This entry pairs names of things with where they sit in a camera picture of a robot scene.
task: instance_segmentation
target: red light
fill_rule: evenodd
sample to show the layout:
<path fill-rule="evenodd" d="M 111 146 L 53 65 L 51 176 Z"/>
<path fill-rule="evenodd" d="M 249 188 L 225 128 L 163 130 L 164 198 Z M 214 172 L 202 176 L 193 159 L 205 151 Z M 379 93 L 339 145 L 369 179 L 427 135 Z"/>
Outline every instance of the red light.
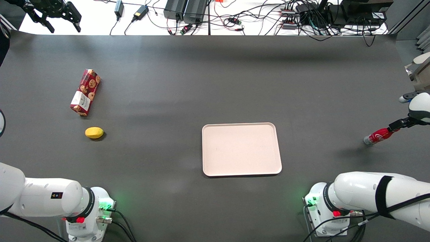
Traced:
<path fill-rule="evenodd" d="M 79 217 L 76 219 L 76 223 L 83 223 L 85 221 L 84 217 Z"/>

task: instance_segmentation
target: gray table surface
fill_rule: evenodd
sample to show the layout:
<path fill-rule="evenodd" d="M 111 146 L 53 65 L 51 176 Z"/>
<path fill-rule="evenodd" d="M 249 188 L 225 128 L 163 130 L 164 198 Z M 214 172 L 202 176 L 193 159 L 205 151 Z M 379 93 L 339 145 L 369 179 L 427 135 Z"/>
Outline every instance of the gray table surface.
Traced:
<path fill-rule="evenodd" d="M 397 99 L 413 88 L 394 40 L 377 37 L 367 48 L 359 37 L 15 33 L 0 68 L 7 118 L 1 161 L 27 177 L 104 187 L 139 242 L 301 242 L 307 235 L 301 198 L 314 183 L 348 171 L 430 182 L 427 127 L 402 130 L 371 148 L 361 143 L 407 114 Z M 81 118 L 69 104 L 85 68 L 103 81 L 89 117 Z M 206 177 L 202 127 L 242 122 L 275 124 L 282 172 Z M 103 140 L 85 137 L 92 126 L 105 130 Z M 53 218 L 33 220 L 56 229 Z M 0 224 L 1 242 L 51 241 L 19 222 L 0 218 Z M 428 236 L 378 218 L 363 241 Z M 105 241 L 126 237 L 110 226 Z"/>

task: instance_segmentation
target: white table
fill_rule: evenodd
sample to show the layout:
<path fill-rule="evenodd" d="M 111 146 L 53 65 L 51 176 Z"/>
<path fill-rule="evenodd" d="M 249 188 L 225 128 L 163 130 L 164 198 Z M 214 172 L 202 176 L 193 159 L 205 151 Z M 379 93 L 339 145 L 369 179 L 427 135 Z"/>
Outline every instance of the white table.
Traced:
<path fill-rule="evenodd" d="M 78 11 L 82 15 L 82 20 L 80 26 L 82 31 L 78 33 L 76 29 L 73 27 L 72 23 L 64 20 L 64 19 L 48 19 L 48 21 L 55 28 L 55 33 L 53 34 L 62 34 L 62 35 L 109 35 L 111 28 L 116 22 L 116 16 L 114 14 L 115 3 L 104 3 L 101 1 L 93 1 L 93 0 L 70 0 L 76 6 Z M 149 6 L 149 13 L 142 20 L 134 22 L 127 31 L 127 35 L 168 35 L 166 29 L 161 29 L 150 22 L 150 19 L 158 26 L 166 27 L 166 18 L 164 18 L 163 9 L 155 9 L 158 13 L 158 16 L 155 14 L 154 9 L 152 8 L 152 4 L 156 2 L 156 0 L 146 0 Z M 224 0 L 223 6 L 228 6 L 234 0 Z M 145 0 L 123 0 L 125 3 L 135 3 L 135 4 L 145 4 Z M 164 8 L 166 6 L 167 0 L 160 0 L 155 7 Z M 250 9 L 252 7 L 259 6 L 263 4 L 264 0 L 236 0 L 236 2 L 232 3 L 229 7 L 223 8 L 221 4 L 218 2 L 212 1 L 210 5 L 210 14 L 212 16 L 216 16 L 217 14 L 230 14 L 234 15 L 243 10 Z M 330 2 L 337 4 L 337 0 L 331 0 Z M 270 3 L 283 3 L 280 0 L 269 0 L 266 4 Z M 129 25 L 133 14 L 139 8 L 137 5 L 129 5 L 124 4 L 124 13 L 123 17 L 117 23 L 115 28 L 112 31 L 112 35 L 124 35 L 124 30 Z M 261 16 L 266 15 L 269 11 L 271 11 L 274 6 L 264 6 L 261 11 Z M 251 10 L 252 13 L 258 14 L 260 8 L 256 8 Z M 263 29 L 261 31 L 261 35 L 264 35 L 269 31 L 269 29 L 275 24 L 276 20 L 280 17 L 279 12 L 270 13 L 269 17 L 264 21 L 262 19 L 255 19 L 249 16 L 241 17 L 240 20 L 242 24 L 245 26 L 245 34 L 246 35 L 258 35 L 260 32 L 261 26 Z M 214 24 L 221 24 L 221 20 L 219 18 L 211 17 L 211 22 Z M 175 31 L 175 20 L 168 21 L 169 27 Z M 184 22 L 179 22 L 179 26 L 186 25 Z M 346 26 L 347 28 L 353 29 L 362 29 L 362 26 Z M 304 29 L 308 31 L 301 31 L 300 35 L 313 35 L 311 26 L 304 26 Z M 51 34 L 46 27 L 43 27 L 40 23 L 34 23 L 28 15 L 25 16 L 23 23 L 19 29 L 22 32 L 27 32 L 31 34 Z M 383 34 L 387 30 L 386 25 L 381 26 L 377 31 L 374 31 L 373 34 Z M 268 35 L 274 35 L 275 27 L 269 31 Z M 203 24 L 198 27 L 194 35 L 207 35 L 208 34 L 208 24 Z M 211 25 L 211 34 L 212 35 L 243 35 L 242 32 L 230 31 L 225 29 L 222 26 Z M 342 33 L 342 35 L 351 35 L 356 34 L 354 31 L 347 31 Z M 278 35 L 298 35 L 298 30 L 283 30 L 281 29 L 278 32 Z"/>

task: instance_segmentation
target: red cookie box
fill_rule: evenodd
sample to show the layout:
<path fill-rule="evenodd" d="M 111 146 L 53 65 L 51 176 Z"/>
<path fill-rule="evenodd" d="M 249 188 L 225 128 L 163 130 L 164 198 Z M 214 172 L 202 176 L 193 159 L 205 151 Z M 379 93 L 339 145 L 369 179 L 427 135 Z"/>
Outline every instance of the red cookie box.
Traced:
<path fill-rule="evenodd" d="M 87 116 L 101 78 L 92 69 L 86 69 L 70 108 L 81 116 Z"/>

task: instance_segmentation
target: green led light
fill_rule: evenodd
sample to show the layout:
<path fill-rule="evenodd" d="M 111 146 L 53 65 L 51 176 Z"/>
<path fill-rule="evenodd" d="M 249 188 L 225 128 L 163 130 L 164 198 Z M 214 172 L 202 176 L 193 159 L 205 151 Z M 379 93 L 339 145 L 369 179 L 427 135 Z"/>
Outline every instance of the green led light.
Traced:
<path fill-rule="evenodd" d="M 108 209 L 114 205 L 114 200 L 112 198 L 103 198 L 98 201 L 99 208 Z"/>

